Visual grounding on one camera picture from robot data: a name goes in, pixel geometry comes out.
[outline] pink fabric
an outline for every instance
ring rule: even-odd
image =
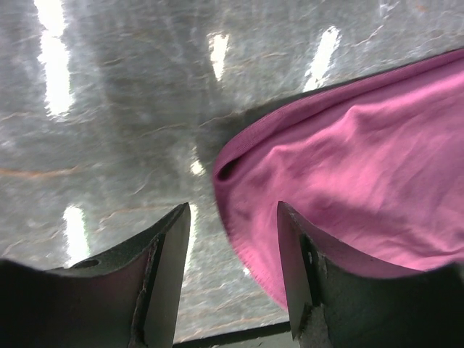
[[[288,104],[222,150],[228,238],[286,306],[278,201],[348,245],[415,270],[464,260],[464,49]]]

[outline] glossy floor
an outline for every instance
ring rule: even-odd
[[[72,265],[190,202],[176,341],[286,320],[227,244],[220,148],[305,91],[461,46],[461,0],[3,0],[0,253]]]

